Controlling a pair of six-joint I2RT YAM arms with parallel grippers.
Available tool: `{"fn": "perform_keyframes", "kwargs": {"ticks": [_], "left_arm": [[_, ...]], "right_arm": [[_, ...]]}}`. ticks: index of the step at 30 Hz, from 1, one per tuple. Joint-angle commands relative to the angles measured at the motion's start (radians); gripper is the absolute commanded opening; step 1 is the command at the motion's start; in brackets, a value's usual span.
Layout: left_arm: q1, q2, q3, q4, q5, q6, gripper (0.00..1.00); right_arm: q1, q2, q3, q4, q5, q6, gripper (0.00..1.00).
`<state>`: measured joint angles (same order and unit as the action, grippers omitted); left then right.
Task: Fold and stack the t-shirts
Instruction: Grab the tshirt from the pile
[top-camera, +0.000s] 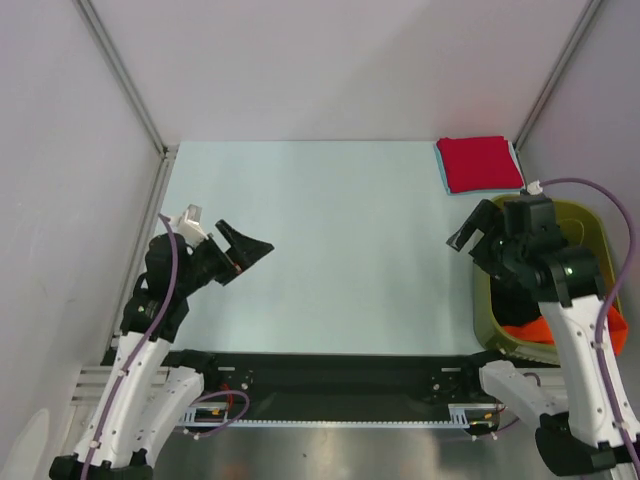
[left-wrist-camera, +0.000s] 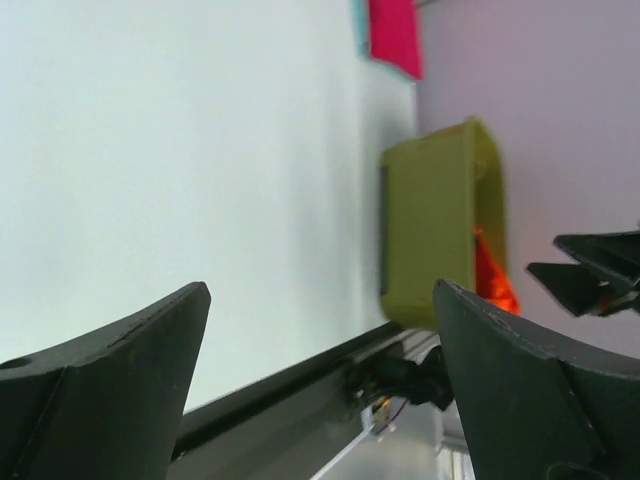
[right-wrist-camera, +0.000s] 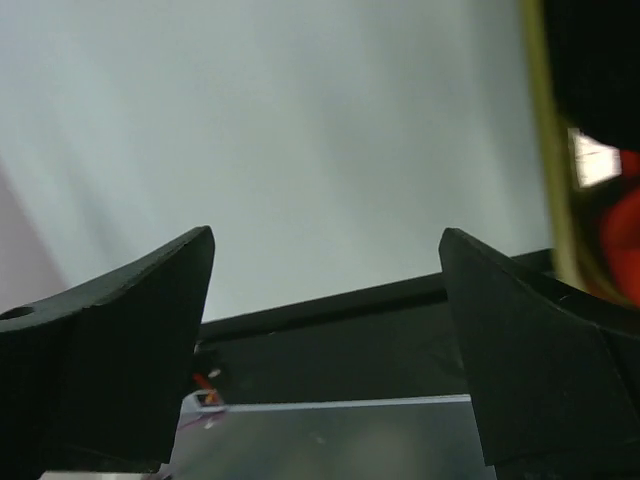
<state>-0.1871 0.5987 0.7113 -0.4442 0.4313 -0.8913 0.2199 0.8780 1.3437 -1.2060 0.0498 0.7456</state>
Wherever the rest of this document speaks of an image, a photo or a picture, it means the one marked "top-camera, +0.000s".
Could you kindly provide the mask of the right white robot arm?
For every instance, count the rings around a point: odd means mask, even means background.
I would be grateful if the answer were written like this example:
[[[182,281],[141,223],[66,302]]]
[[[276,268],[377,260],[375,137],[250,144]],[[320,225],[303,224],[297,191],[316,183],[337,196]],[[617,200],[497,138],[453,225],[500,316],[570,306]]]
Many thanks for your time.
[[[559,477],[639,464],[639,421],[630,407],[606,332],[605,283],[595,254],[573,245],[553,201],[522,196],[478,203],[447,244],[462,250],[475,234],[474,264],[492,279],[523,287],[550,327],[566,398],[557,400],[508,360],[495,356],[461,376],[473,401],[505,404],[534,433],[546,467]]]

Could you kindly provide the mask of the black t shirt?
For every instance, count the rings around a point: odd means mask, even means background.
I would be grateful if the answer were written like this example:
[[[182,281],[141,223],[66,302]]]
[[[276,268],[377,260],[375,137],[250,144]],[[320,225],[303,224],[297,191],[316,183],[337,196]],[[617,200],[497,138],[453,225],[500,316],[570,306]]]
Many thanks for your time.
[[[509,286],[491,279],[490,294],[494,318],[501,326],[522,327],[541,316],[538,304],[519,284]]]

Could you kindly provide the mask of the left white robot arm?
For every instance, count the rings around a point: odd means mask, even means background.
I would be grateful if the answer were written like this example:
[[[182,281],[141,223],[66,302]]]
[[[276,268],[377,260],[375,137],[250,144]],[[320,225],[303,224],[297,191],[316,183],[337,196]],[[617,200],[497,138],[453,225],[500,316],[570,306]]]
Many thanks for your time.
[[[242,407],[250,404],[244,391],[222,389],[215,357],[206,352],[179,352],[158,393],[152,383],[189,313],[189,296],[211,282],[228,285],[274,247],[220,220],[216,228],[229,244],[223,250],[196,220],[159,219],[166,231],[148,244],[101,398],[73,452],[54,458],[52,479],[150,479],[158,454],[196,401],[239,396]]]

